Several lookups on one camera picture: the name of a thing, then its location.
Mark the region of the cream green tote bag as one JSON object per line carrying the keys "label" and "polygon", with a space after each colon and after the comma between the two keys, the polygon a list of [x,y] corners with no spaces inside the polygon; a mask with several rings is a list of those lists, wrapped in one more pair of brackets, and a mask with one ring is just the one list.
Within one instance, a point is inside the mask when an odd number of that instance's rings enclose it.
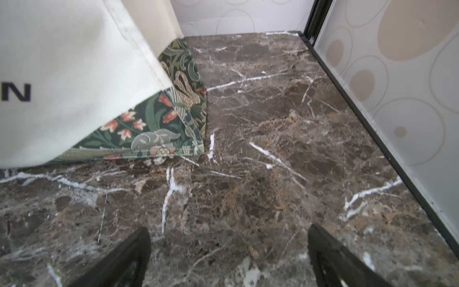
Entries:
{"label": "cream green tote bag", "polygon": [[2,1],[1,167],[204,153],[170,1]]}

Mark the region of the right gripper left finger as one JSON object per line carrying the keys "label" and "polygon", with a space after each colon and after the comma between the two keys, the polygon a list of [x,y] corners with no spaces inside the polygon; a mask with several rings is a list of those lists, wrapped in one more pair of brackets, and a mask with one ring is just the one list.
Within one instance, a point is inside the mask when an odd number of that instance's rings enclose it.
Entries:
{"label": "right gripper left finger", "polygon": [[141,287],[150,255],[149,231],[140,227],[70,286]]}

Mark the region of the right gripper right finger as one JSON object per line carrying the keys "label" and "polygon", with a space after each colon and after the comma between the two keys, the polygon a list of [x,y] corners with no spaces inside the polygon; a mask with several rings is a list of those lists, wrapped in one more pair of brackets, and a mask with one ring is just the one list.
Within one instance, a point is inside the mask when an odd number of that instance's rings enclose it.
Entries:
{"label": "right gripper right finger", "polygon": [[308,253],[319,287],[390,287],[319,224],[308,231]]}

